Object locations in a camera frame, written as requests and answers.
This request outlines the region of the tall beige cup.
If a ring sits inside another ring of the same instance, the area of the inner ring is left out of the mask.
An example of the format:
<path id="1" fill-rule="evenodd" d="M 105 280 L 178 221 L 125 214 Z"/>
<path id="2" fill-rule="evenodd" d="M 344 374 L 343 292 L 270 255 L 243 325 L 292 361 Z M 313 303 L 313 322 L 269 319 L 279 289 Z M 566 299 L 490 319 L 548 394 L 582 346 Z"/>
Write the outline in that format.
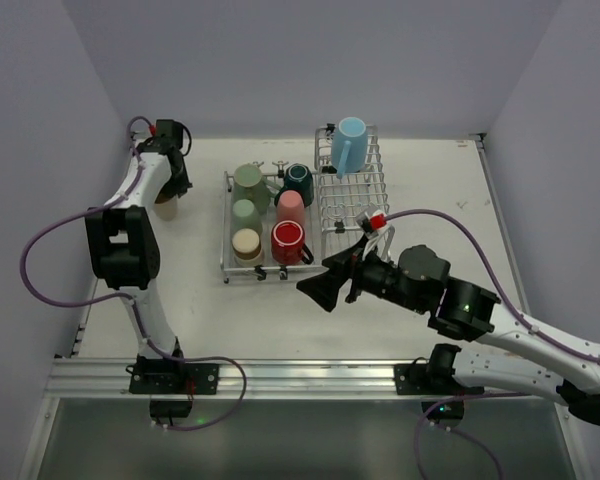
<path id="1" fill-rule="evenodd" d="M 169 197 L 159 193 L 155 199 L 153 211 L 163 221 L 172 221 L 178 214 L 178 196 Z"/>

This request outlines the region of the cream brown cup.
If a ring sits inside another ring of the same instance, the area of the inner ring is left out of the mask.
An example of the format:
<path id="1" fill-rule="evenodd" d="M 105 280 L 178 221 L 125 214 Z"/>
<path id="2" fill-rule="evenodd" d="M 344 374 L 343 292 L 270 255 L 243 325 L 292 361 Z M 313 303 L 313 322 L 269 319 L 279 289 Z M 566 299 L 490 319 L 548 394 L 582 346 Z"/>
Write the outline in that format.
<path id="1" fill-rule="evenodd" d="M 234 258 L 240 266 L 251 268 L 264 263 L 260 235 L 255 230 L 238 230 L 232 237 L 231 245 Z"/>

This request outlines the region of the light blue mug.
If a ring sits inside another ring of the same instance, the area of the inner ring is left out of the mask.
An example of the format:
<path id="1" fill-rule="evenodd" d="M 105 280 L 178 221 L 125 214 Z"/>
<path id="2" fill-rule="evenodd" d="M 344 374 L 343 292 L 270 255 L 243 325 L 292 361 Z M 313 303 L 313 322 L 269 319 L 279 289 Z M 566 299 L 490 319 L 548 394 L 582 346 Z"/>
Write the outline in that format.
<path id="1" fill-rule="evenodd" d="M 331 163 L 336 176 L 357 173 L 365 165 L 368 145 L 367 126 L 358 117 L 340 120 L 334 130 L 331 144 Z"/>

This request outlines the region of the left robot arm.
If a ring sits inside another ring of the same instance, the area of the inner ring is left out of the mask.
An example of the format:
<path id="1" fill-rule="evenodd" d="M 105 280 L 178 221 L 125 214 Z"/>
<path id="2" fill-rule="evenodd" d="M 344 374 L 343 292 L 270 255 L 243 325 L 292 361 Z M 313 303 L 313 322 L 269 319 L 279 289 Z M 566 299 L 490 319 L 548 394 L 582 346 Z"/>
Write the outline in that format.
<path id="1" fill-rule="evenodd" d="M 121 299 L 138 342 L 138 361 L 177 366 L 183 353 L 171 329 L 156 279 L 161 255 L 149 214 L 157 203 L 185 195 L 192 187 L 184 144 L 191 134 L 181 122 L 158 119 L 149 137 L 131 143 L 132 165 L 117 194 L 85 218 L 95 276 Z"/>

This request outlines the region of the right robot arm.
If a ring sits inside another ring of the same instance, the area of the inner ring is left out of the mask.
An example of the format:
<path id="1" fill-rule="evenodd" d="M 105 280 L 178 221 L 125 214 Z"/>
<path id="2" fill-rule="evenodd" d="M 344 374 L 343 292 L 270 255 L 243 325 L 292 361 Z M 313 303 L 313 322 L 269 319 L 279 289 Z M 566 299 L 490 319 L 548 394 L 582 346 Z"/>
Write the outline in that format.
<path id="1" fill-rule="evenodd" d="M 325 259 L 325 272 L 299 281 L 297 289 L 331 312 L 349 283 L 349 303 L 368 293 L 427 316 L 428 327 L 449 340 L 434 347 L 426 365 L 423 379 L 433 390 L 494 387 L 534 395 L 600 426 L 600 343 L 526 316 L 503 296 L 451 276 L 449 262 L 425 245 L 388 262 L 365 253 L 365 244 Z"/>

